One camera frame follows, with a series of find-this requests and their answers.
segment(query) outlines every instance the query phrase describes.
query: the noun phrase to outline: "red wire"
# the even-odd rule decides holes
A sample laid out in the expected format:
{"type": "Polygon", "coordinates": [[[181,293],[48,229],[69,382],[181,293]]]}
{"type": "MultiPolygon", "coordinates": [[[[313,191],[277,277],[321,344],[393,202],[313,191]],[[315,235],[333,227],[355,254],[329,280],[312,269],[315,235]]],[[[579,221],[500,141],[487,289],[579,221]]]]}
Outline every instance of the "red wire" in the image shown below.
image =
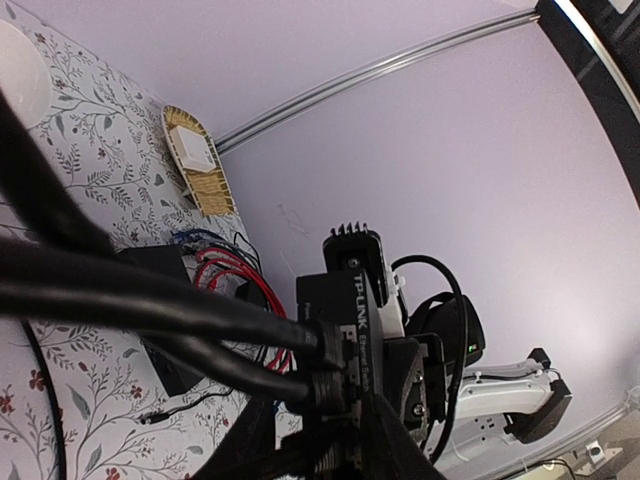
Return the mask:
{"type": "MultiPolygon", "coordinates": [[[[200,286],[200,283],[202,282],[202,278],[204,277],[204,274],[206,273],[206,271],[209,269],[210,266],[212,265],[231,266],[233,267],[233,269],[231,270],[222,270],[220,272],[217,272],[209,281],[207,288],[210,290],[215,290],[218,284],[218,280],[220,279],[220,277],[224,275],[233,274],[241,278],[251,280],[254,283],[256,283],[256,285],[258,285],[258,288],[260,288],[262,293],[265,295],[267,302],[269,303],[269,305],[271,305],[273,312],[278,316],[286,318],[287,315],[282,303],[280,302],[280,299],[276,296],[276,294],[273,292],[271,287],[264,281],[260,273],[258,273],[253,267],[248,265],[244,260],[242,260],[238,256],[224,249],[216,248],[216,247],[210,247],[198,252],[196,254],[196,259],[199,262],[202,262],[207,253],[222,254],[229,258],[219,257],[219,258],[208,260],[196,274],[196,277],[194,279],[194,283],[196,284],[196,286],[198,287],[200,286]]],[[[279,373],[284,373],[284,371],[291,364],[292,356],[291,356],[291,352],[282,348],[278,349],[278,351],[276,352],[276,356],[271,362],[267,364],[266,368],[269,370],[275,370],[277,365],[283,360],[283,357],[284,357],[284,361],[282,362],[282,365],[279,368],[277,368],[277,371],[279,373]]]]}

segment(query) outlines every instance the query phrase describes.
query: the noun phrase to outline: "screw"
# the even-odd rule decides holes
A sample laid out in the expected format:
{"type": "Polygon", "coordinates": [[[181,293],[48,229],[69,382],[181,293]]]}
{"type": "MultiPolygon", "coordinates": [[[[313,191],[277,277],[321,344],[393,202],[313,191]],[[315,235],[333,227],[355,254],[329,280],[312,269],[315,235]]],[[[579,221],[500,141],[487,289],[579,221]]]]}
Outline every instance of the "screw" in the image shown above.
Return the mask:
{"type": "Polygon", "coordinates": [[[416,417],[422,417],[425,413],[427,413],[426,408],[424,408],[424,405],[422,405],[421,403],[416,403],[413,406],[413,410],[412,411],[413,411],[413,414],[416,417]]]}

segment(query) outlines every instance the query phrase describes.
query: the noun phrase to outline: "floral wallpaper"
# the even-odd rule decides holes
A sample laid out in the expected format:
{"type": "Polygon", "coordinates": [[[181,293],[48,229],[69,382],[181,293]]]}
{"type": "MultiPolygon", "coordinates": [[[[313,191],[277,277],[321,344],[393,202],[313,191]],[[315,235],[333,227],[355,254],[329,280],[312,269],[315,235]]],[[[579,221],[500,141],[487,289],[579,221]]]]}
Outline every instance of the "floral wallpaper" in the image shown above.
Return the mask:
{"type": "MultiPolygon", "coordinates": [[[[232,239],[237,215],[202,217],[165,146],[163,103],[91,52],[19,6],[0,19],[34,42],[53,81],[49,111],[31,130],[67,191],[110,232],[118,248],[166,243],[171,232],[202,227],[232,239]]],[[[31,240],[0,199],[0,234],[31,240]]],[[[186,258],[193,269],[193,259],[186,258]]],[[[211,455],[245,398],[214,397],[166,422],[141,414],[189,403],[226,387],[204,380],[167,399],[136,335],[33,322],[60,400],[68,478],[184,479],[211,455]]],[[[42,374],[18,323],[0,321],[0,479],[56,477],[56,444],[42,374]]],[[[299,419],[278,412],[279,435],[299,419]]]]}

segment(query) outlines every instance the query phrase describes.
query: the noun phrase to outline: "white ceiling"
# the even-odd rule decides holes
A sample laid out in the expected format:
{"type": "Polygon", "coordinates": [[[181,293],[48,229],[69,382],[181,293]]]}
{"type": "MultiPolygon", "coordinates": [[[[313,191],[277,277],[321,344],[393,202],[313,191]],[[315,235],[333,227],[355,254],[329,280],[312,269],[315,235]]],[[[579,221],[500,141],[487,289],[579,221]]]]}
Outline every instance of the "white ceiling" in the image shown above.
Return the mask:
{"type": "Polygon", "coordinates": [[[213,138],[305,90],[535,0],[17,0],[213,138]]]}

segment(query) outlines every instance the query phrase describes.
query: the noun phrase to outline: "white round object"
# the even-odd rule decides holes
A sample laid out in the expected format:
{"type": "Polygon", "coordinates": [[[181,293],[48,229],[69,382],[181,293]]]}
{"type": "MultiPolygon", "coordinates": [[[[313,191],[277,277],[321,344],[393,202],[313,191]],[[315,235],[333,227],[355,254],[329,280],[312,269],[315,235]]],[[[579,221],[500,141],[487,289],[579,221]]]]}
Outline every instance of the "white round object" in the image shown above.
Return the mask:
{"type": "Polygon", "coordinates": [[[51,104],[51,76],[35,45],[0,20],[0,88],[26,128],[37,125],[51,104]]]}

